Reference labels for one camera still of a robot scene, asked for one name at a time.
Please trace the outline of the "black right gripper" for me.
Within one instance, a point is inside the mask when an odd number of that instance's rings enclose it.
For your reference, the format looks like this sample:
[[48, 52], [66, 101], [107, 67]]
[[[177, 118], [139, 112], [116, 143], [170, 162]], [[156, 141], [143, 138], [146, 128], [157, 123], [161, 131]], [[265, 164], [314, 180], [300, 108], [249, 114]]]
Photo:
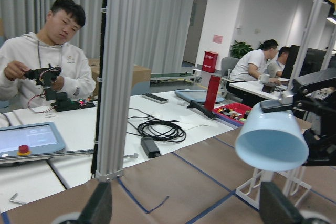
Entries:
[[[312, 113], [311, 128], [303, 136], [309, 148], [304, 166], [335, 166], [335, 92], [325, 98], [315, 98], [312, 93], [335, 87], [335, 68], [297, 77], [293, 80], [294, 106]], [[264, 113], [292, 110], [292, 104], [278, 100], [260, 102]]]

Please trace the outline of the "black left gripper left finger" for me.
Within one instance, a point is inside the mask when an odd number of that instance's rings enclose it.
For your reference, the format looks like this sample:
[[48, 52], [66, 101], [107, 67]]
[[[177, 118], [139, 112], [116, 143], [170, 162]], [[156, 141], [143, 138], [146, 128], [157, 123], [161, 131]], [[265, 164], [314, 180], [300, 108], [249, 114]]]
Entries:
[[77, 223], [110, 223], [111, 217], [111, 184], [110, 182], [100, 182], [77, 219]]

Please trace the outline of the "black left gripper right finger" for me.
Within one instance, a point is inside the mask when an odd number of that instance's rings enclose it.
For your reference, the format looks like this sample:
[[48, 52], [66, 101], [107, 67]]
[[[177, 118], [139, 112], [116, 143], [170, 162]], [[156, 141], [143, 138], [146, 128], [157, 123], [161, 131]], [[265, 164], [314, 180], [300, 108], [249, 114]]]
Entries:
[[259, 213], [263, 223], [302, 223], [304, 217], [273, 182], [262, 182]]

